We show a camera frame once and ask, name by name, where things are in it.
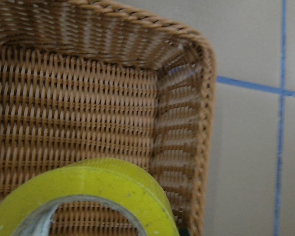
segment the wicker basket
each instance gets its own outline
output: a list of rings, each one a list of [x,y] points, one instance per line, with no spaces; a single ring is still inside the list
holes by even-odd
[[[201,235],[214,84],[210,44],[180,23],[109,0],[0,0],[0,201],[39,173],[115,157],[149,171],[177,226]],[[98,203],[55,220],[51,235],[137,234]]]

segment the yellow tape roll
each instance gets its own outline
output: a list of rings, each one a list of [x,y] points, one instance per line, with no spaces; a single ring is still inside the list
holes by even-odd
[[[85,160],[27,181],[0,204],[0,236],[48,235],[59,204],[97,201],[118,210],[140,236],[178,236],[168,199],[140,167],[113,158]]]

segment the blue grout line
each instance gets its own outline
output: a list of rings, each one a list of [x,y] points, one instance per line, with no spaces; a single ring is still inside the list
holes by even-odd
[[[223,76],[218,76],[216,78],[216,81],[221,84],[233,85],[233,86],[237,86],[237,87],[253,89],[253,90],[258,90],[258,91],[263,91],[263,92],[281,94],[280,88],[275,88],[275,87],[271,87],[271,86],[267,86],[267,85],[260,85],[260,84],[241,81],[241,80],[234,80],[234,79],[223,77]]]
[[[295,91],[292,91],[292,90],[286,90],[286,89],[281,90],[281,88],[256,84],[256,83],[242,81],[242,80],[235,80],[235,79],[224,77],[224,76],[218,76],[216,78],[216,81],[220,84],[242,87],[246,89],[253,89],[257,91],[269,92],[269,93],[274,93],[279,95],[282,94],[285,97],[295,97]]]
[[[276,163],[276,188],[275,188],[275,209],[274,209],[274,225],[273,236],[280,235],[280,210],[281,210],[281,187],[282,187],[282,164],[283,164],[283,144],[284,144],[284,90],[285,90],[285,69],[286,69],[286,2],[282,0],[282,29],[281,29],[281,94],[280,94],[280,117],[279,117],[279,134],[278,134],[278,150]]]

